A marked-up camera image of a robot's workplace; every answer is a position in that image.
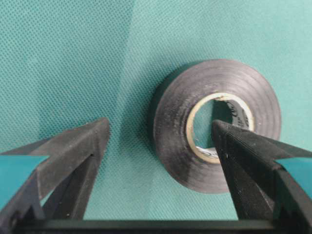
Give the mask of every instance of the black electrical tape roll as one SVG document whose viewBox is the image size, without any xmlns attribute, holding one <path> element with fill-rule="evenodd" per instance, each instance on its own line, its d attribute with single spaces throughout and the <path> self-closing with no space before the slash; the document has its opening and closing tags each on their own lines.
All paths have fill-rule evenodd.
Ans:
<svg viewBox="0 0 312 234">
<path fill-rule="evenodd" d="M 195 113 L 212 99 L 227 103 L 234 125 L 273 139 L 279 139 L 281 130 L 276 95 L 250 66 L 216 59 L 187 65 L 170 74 L 153 97 L 149 130 L 169 174 L 185 187 L 202 193 L 228 190 L 214 149 L 200 149 L 192 139 Z"/>
</svg>

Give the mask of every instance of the green cloth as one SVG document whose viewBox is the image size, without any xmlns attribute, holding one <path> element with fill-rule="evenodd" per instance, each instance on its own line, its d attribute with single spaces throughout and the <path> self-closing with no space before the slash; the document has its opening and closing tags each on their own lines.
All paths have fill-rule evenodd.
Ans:
<svg viewBox="0 0 312 234">
<path fill-rule="evenodd" d="M 48 157 L 0 155 L 0 210 L 10 201 L 37 165 Z"/>
<path fill-rule="evenodd" d="M 235 219 L 229 194 L 165 171 L 147 138 L 149 102 L 183 64 L 235 59 L 274 88 L 281 140 L 312 150 L 311 15 L 309 0 L 2 0 L 0 151 L 108 117 L 85 218 Z"/>
<path fill-rule="evenodd" d="M 276 161 L 291 174 L 300 187 L 312 199 L 312 158 L 292 157 Z"/>
</svg>

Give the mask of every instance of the textured fabric surface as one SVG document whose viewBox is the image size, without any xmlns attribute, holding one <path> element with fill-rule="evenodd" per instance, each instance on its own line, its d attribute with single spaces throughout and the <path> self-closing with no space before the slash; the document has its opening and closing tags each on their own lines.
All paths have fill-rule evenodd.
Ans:
<svg viewBox="0 0 312 234">
<path fill-rule="evenodd" d="M 236 218 L 229 194 L 166 173 L 147 139 L 149 101 L 183 64 L 236 59 L 276 91 L 281 140 L 311 150 L 311 15 L 308 0 L 2 0 L 0 151 L 108 117 L 85 218 Z"/>
</svg>

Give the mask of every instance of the electrical tape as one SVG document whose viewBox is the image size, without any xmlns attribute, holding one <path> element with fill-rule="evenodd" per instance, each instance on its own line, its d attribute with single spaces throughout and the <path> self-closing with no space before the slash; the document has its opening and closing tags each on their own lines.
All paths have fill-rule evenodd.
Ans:
<svg viewBox="0 0 312 234">
<path fill-rule="evenodd" d="M 195 114 L 210 100 L 227 103 L 233 125 L 272 139 L 279 139 L 281 113 L 266 79 L 234 60 L 188 64 L 157 88 L 149 111 L 149 131 L 160 161 L 183 186 L 223 193 L 228 187 L 215 149 L 201 149 L 193 141 Z"/>
</svg>

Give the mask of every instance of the tape layer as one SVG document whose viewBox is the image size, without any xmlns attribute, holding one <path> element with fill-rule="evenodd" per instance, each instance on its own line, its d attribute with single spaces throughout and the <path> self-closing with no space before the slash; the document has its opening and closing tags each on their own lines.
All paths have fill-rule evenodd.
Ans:
<svg viewBox="0 0 312 234">
<path fill-rule="evenodd" d="M 228 190 L 220 164 L 208 163 L 190 148 L 186 122 L 204 97 L 229 93 L 246 102 L 254 117 L 254 131 L 279 139 L 281 114 L 270 84 L 255 69 L 238 61 L 207 60 L 170 74 L 151 103 L 149 130 L 159 159 L 182 185 L 202 193 Z"/>
</svg>

